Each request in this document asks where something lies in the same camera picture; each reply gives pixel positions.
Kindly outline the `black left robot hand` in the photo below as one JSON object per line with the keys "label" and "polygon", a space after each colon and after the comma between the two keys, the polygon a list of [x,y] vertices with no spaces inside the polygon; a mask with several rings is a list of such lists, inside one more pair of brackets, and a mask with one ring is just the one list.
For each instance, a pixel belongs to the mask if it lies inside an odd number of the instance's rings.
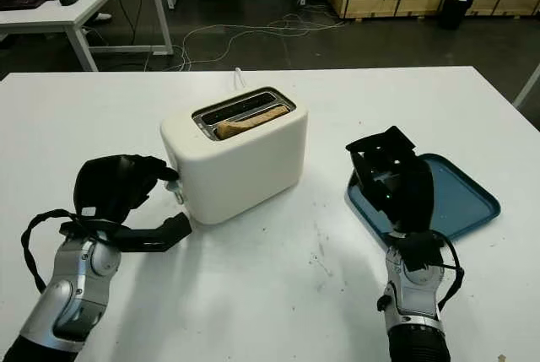
{"label": "black left robot hand", "polygon": [[88,160],[75,181],[76,214],[121,224],[149,198],[158,181],[178,178],[176,170],[153,156],[119,154]]}

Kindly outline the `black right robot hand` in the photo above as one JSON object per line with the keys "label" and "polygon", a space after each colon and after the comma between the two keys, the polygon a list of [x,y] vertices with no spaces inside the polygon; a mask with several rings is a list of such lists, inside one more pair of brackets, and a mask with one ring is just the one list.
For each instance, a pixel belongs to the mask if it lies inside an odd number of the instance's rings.
{"label": "black right robot hand", "polygon": [[435,206],[432,172],[414,148],[396,126],[345,146],[354,184],[391,229],[404,235],[428,230]]}

